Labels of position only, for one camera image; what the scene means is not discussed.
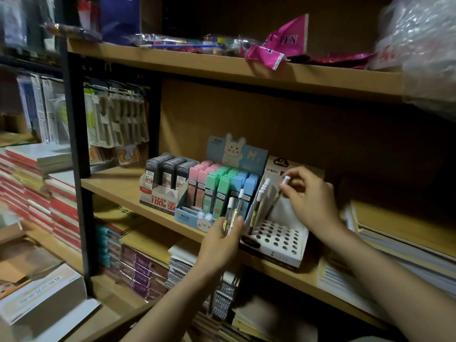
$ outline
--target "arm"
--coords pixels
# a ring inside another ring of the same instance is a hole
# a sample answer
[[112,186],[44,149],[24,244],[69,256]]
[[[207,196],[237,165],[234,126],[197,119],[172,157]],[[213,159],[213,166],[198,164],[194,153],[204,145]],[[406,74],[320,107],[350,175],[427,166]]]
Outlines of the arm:
[[236,220],[223,237],[219,218],[204,237],[195,266],[121,340],[122,342],[180,341],[204,300],[214,292],[238,250],[244,220]]
[[331,184],[304,167],[284,175],[292,180],[280,188],[290,198],[296,216],[345,259],[407,339],[456,341],[456,300],[346,229],[339,219]]

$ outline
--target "white pen cap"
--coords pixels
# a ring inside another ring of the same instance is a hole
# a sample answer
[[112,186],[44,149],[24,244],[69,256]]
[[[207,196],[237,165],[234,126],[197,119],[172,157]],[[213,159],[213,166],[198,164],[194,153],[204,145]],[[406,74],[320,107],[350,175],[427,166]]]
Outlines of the white pen cap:
[[228,209],[232,209],[234,206],[234,197],[230,197],[228,200]]

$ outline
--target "pink plastic bag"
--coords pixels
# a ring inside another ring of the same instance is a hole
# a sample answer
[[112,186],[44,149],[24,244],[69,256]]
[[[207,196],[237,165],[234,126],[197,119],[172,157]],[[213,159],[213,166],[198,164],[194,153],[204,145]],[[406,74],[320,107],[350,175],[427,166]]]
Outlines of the pink plastic bag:
[[304,14],[271,33],[263,46],[283,53],[286,57],[303,55],[307,51],[309,14]]
[[246,60],[260,61],[267,68],[276,70],[283,60],[286,59],[285,55],[271,49],[259,45],[252,45],[250,49],[245,53]]

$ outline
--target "white sticker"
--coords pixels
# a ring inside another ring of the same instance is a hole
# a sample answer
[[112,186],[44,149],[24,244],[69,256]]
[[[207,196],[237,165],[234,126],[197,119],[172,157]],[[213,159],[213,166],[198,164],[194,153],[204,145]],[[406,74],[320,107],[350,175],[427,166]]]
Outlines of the white sticker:
[[182,186],[184,186],[186,180],[187,179],[184,178],[183,176],[178,175],[176,178],[176,189],[180,190],[182,188]]
[[162,186],[171,188],[171,178],[172,175],[170,173],[163,172],[163,181]]
[[144,177],[144,184],[148,188],[152,188],[154,184],[154,172],[153,171],[145,171],[145,177]]

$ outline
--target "hand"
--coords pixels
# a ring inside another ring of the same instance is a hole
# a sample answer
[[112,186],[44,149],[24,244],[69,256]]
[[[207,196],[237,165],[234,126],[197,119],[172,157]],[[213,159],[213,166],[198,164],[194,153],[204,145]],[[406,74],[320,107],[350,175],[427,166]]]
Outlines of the hand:
[[291,180],[279,188],[291,200],[296,217],[324,242],[341,225],[333,186],[306,167],[290,169],[283,176],[290,176]]
[[224,220],[225,218],[220,217],[209,229],[201,243],[198,259],[194,266],[210,279],[218,278],[220,280],[228,265],[234,260],[244,229],[244,218],[239,216],[234,222],[231,233],[225,237]]

